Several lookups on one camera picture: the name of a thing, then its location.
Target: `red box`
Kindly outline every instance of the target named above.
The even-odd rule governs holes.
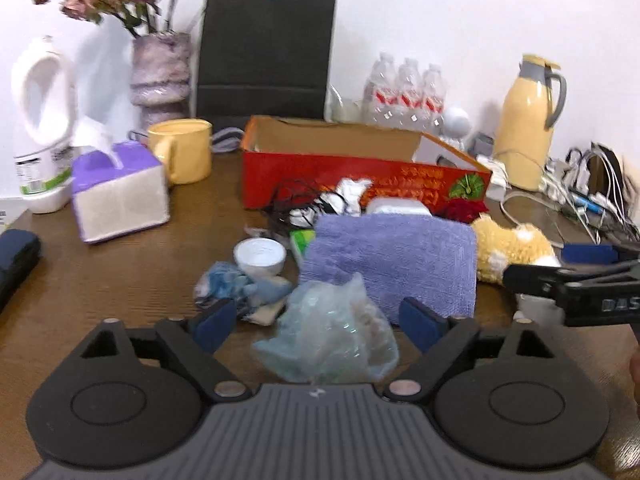
[[[465,153],[420,132],[365,124],[252,117],[242,142],[242,202],[266,206],[285,179],[333,189],[344,177],[373,182],[361,200],[415,198],[439,211],[450,198],[479,201],[491,172]]]

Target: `blue cloth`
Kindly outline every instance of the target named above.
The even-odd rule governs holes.
[[[275,303],[287,296],[293,286],[286,280],[272,278],[253,279],[234,264],[216,262],[205,272],[194,290],[196,306],[205,310],[218,300],[234,300],[238,315],[251,314],[257,307]]]
[[[420,215],[325,215],[305,253],[300,283],[341,285],[354,272],[389,321],[411,296],[443,317],[472,317],[476,234],[466,224]]]

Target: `black case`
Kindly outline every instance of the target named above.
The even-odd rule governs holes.
[[[207,0],[196,115],[324,118],[335,0]]]
[[[40,239],[29,231],[0,235],[0,312],[40,259]]]

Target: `yellow plush toy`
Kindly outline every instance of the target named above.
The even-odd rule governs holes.
[[[506,229],[483,214],[471,227],[478,238],[478,280],[482,282],[502,284],[504,269],[511,264],[559,266],[551,243],[531,224]]]

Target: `tissue box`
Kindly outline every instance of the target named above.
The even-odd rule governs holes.
[[[163,224],[169,199],[162,164],[142,144],[114,144],[123,167],[103,152],[79,156],[73,163],[73,205],[80,237],[100,242]]]

